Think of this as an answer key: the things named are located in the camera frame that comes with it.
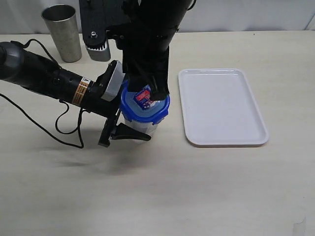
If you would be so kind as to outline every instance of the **plastic tray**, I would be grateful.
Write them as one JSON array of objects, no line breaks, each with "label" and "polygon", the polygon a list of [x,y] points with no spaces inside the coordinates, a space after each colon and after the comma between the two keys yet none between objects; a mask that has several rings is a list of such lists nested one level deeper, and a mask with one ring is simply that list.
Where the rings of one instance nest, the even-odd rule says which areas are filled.
[{"label": "plastic tray", "polygon": [[269,135],[245,75],[186,69],[179,87],[187,139],[197,146],[261,146]]}]

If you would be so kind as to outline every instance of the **white wall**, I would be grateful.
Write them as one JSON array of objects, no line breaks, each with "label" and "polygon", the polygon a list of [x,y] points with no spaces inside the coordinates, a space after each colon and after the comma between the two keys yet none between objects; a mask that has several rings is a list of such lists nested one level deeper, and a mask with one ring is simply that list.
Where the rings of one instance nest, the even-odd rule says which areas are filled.
[{"label": "white wall", "polygon": [[[46,33],[40,13],[57,3],[79,7],[78,0],[0,0],[0,33]],[[314,13],[315,0],[197,0],[181,31],[304,30]]]}]

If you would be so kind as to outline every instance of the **metal cup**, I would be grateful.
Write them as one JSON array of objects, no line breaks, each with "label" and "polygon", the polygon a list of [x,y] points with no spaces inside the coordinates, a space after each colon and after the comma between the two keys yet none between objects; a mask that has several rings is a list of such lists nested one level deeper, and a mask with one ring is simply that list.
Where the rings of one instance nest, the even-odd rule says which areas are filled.
[{"label": "metal cup", "polygon": [[57,50],[65,62],[75,62],[82,57],[75,9],[69,5],[54,5],[42,14]]}]

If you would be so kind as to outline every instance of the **blue lid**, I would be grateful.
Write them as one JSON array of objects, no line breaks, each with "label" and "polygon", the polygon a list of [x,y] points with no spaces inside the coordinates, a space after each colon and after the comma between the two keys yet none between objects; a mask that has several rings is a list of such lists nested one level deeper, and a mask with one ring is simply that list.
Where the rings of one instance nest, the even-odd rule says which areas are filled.
[{"label": "blue lid", "polygon": [[140,123],[160,123],[167,115],[170,105],[169,96],[163,101],[150,100],[150,87],[145,86],[140,92],[128,92],[128,83],[124,83],[120,109],[125,119]]}]

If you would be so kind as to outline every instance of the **table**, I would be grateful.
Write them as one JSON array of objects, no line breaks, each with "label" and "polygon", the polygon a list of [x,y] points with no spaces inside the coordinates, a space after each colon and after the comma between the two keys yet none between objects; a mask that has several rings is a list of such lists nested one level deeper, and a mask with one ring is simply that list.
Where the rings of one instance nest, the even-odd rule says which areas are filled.
[{"label": "table", "polygon": [[[37,38],[61,62],[48,35]],[[178,33],[171,44],[170,115],[153,140],[97,145],[104,118],[84,114],[84,150],[65,147],[0,99],[0,235],[290,236],[315,234],[315,32]],[[122,53],[110,42],[113,59]],[[33,44],[30,51],[44,55]],[[95,80],[107,63],[86,50],[62,63]],[[270,141],[259,148],[195,148],[183,129],[177,74],[239,68],[257,99]],[[0,92],[52,131],[65,107],[0,82]],[[71,107],[60,127],[75,127]],[[76,135],[58,137],[78,142]]]}]

